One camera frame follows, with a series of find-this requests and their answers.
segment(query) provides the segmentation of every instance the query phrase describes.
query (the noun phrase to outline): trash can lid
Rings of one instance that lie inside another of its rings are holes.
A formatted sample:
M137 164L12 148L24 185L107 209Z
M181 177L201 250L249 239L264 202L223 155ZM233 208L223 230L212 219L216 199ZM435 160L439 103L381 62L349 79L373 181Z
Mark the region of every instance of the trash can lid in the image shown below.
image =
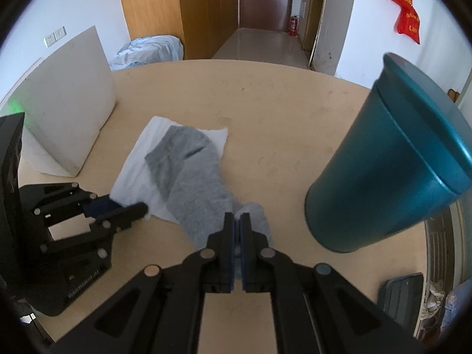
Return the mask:
M447 94L418 67L387 53L374 88L427 165L449 189L472 186L472 129Z

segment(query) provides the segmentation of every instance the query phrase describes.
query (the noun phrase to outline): white cloth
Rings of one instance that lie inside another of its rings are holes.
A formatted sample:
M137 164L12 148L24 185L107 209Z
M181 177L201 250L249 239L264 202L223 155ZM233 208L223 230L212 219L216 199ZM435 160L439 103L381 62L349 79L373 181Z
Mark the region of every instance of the white cloth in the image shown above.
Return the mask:
M154 150L174 121L163 117L153 117L140 134L138 141L129 153L124 165L113 185L110 198L121 206L129 206L137 202L144 202L149 207L149 213L167 221L177 222L167 210L166 202L162 199L156 183L152 180L146 164L146 155ZM220 130L201 130L214 144L219 158L228 137L227 128Z

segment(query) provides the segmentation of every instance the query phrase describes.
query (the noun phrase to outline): wall outlet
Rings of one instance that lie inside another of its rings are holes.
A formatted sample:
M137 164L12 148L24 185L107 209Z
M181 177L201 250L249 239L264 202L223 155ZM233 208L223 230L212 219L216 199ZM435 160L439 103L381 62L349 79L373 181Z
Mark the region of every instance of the wall outlet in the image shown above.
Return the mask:
M56 38L53 33L47 35L44 38L44 44L46 45L46 48L49 48L51 45L54 45L56 43Z
M59 29L55 30L54 37L56 41L62 39L67 33L65 32L65 27L61 26Z

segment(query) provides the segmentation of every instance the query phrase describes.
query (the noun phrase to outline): black equipment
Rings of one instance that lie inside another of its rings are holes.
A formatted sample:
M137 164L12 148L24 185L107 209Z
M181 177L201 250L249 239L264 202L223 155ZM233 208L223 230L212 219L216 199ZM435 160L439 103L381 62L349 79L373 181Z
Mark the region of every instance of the black equipment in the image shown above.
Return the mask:
M54 354L197 353L205 293L230 293L235 247L242 286L270 293L278 352L283 354L416 354L424 346L332 267L298 265L252 231L248 214L182 264L149 265L61 338Z
M37 311L58 315L111 265L119 229L148 211L125 208L78 183L25 185L18 189L24 113L0 118L0 275L13 301L24 298ZM54 241L49 227L84 214L90 233Z

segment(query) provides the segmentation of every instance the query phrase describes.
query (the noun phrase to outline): wooden table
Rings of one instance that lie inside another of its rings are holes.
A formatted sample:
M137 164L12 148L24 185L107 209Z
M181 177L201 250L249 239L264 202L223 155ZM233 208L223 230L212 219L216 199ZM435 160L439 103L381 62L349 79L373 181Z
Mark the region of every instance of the wooden table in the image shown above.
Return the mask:
M227 127L223 180L242 202L260 203L275 248L294 262L327 262L373 301L384 281L426 273L424 224L349 254L311 236L304 197L358 113L368 90L293 67L230 60L161 63L113 73L118 103L76 178L85 190L110 192L124 160L154 115L203 129ZM20 185L69 181L36 173L24 161ZM58 317L40 317L63 336L144 266L180 263L192 252L177 225L152 217L115 236L112 269ZM210 294L200 353L275 353L267 294Z

